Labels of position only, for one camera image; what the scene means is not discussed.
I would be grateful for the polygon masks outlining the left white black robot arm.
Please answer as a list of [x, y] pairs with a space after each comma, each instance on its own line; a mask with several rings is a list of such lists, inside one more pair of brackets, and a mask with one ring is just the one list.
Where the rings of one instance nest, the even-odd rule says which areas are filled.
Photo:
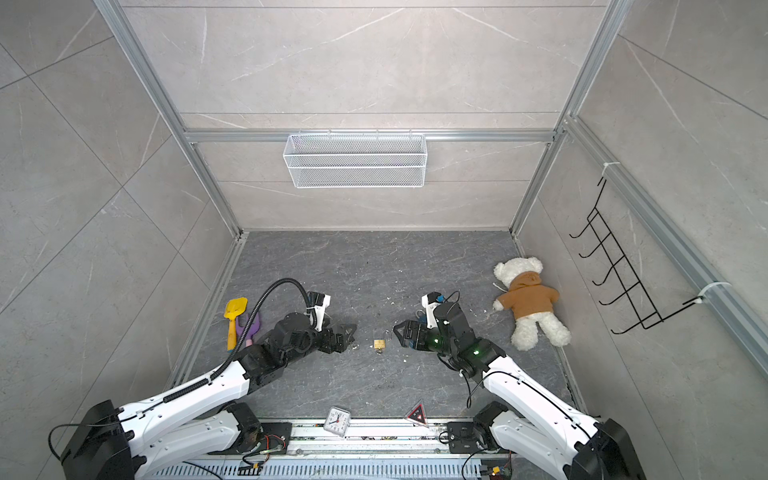
[[205, 454], [245, 455], [263, 445], [260, 420], [244, 397], [314, 351], [342, 353], [357, 327], [316, 329], [291, 313], [229, 365], [148, 399], [87, 411], [59, 456], [68, 479], [143, 479]]

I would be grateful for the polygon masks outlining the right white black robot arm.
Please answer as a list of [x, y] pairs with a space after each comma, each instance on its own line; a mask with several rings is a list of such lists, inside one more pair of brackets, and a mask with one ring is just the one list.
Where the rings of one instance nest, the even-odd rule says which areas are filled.
[[496, 401], [473, 419], [482, 451], [506, 450], [524, 457], [554, 479], [642, 479], [645, 472], [627, 431], [568, 405], [527, 375], [492, 341], [477, 336], [456, 302], [430, 297], [420, 320], [393, 328], [399, 343], [428, 351], [468, 385]]

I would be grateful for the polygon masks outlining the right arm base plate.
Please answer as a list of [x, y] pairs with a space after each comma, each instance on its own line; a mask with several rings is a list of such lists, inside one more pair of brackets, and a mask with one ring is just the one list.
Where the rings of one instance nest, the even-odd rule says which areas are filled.
[[440, 438], [448, 445], [452, 454], [472, 454], [498, 449], [490, 430], [477, 422], [448, 422]]

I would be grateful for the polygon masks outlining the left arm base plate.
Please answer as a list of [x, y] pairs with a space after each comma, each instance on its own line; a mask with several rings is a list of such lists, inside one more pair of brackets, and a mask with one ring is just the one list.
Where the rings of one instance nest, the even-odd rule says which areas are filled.
[[289, 421], [267, 420], [247, 450], [252, 455], [285, 455], [291, 442], [293, 424]]

